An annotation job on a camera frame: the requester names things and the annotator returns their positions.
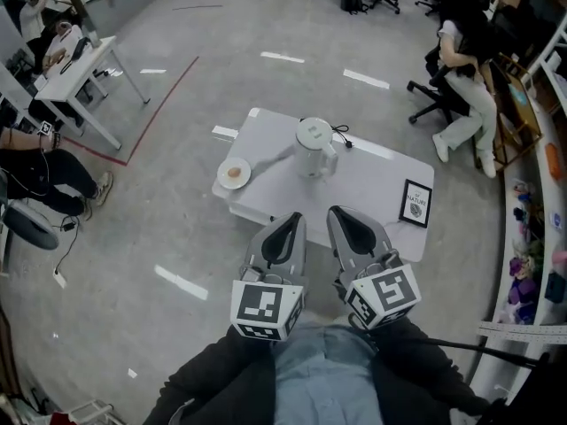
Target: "hand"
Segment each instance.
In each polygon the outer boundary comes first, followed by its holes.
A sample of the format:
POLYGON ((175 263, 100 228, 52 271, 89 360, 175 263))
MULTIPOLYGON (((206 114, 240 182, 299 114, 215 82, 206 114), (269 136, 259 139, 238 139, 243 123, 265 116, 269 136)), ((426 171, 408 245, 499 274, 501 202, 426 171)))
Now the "hand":
POLYGON ((51 151, 53 147, 53 133, 50 133, 49 135, 40 135, 39 147, 45 152, 51 151))
POLYGON ((480 66, 478 66, 478 60, 476 57, 470 56, 469 64, 475 66, 475 69, 477 70, 476 73, 480 73, 480 66))
POLYGON ((49 135, 40 135, 39 147, 44 152, 56 150, 59 147, 61 135, 56 132, 50 132, 49 135))

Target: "white plate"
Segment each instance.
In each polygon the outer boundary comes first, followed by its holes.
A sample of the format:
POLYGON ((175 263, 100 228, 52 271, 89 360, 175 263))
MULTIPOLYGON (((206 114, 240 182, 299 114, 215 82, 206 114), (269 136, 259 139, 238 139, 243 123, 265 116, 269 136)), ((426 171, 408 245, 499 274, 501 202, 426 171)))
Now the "white plate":
POLYGON ((250 168, 250 164, 241 158, 226 159, 216 171, 216 179, 219 180, 220 185, 230 190, 240 189, 246 185, 251 175, 252 169, 250 168), (229 170, 234 167, 240 168, 240 175, 236 178, 231 178, 229 176, 229 170))

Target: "electric kettle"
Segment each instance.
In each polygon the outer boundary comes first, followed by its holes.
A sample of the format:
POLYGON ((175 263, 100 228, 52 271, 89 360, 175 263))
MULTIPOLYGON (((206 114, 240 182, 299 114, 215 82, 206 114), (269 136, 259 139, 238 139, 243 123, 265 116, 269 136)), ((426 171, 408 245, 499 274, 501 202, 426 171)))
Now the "electric kettle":
POLYGON ((338 154, 333 149, 333 130, 320 118, 305 118, 298 124, 295 135, 295 169, 300 176, 315 178, 334 174, 338 154))

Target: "egg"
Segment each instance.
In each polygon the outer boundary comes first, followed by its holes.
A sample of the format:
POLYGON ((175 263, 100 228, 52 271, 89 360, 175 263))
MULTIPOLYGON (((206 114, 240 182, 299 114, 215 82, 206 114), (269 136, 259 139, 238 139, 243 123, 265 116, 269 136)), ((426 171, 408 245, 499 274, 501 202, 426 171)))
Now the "egg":
POLYGON ((238 176, 240 176, 241 172, 242 172, 242 169, 240 167, 233 166, 232 168, 229 169, 229 171, 227 172, 227 175, 230 178, 237 178, 238 176))

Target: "white desk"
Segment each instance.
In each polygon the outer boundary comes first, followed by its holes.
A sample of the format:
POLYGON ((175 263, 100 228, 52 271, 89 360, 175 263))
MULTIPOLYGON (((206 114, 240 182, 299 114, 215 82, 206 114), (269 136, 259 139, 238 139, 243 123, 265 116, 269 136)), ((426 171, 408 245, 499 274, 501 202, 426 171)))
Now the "white desk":
POLYGON ((349 206, 384 225, 403 259, 419 261, 427 228, 399 221, 398 217, 406 179, 433 189, 433 167, 352 135, 347 137, 354 147, 348 151, 334 135, 338 167, 332 176, 302 178, 295 173, 292 157, 254 176, 259 161, 271 159, 293 144, 298 123, 297 118, 281 113, 252 109, 228 154, 229 158, 250 163, 251 182, 230 191, 215 180, 213 193, 228 202, 233 214, 262 225, 267 225, 271 216, 302 213, 307 220, 307 239, 327 247, 327 211, 333 205, 349 206))
POLYGON ((37 93, 35 99, 43 101, 60 120, 66 123, 71 130, 73 130, 73 132, 77 135, 82 135, 82 131, 52 103, 52 101, 68 102, 85 119, 85 121, 91 124, 93 128, 96 129, 102 137, 108 140, 114 148, 119 150, 121 143, 116 140, 116 138, 110 134, 105 127, 103 127, 98 120, 87 111, 87 109, 85 109, 85 107, 78 101, 76 97, 77 93, 87 80, 91 80, 103 97, 108 96, 108 93, 100 82, 95 79, 93 72, 102 63, 105 56, 112 53, 116 62, 124 72, 124 75, 126 75, 129 82, 136 90, 136 93, 142 98, 144 104, 147 104, 150 101, 150 98, 144 95, 137 83, 136 76, 126 68, 122 56, 116 47, 116 36, 104 38, 101 42, 101 45, 96 49, 92 49, 90 46, 87 47, 81 58, 73 62, 73 64, 63 74, 61 74, 60 71, 69 61, 68 57, 64 58, 58 65, 54 65, 50 68, 47 73, 48 82, 45 87, 37 93))

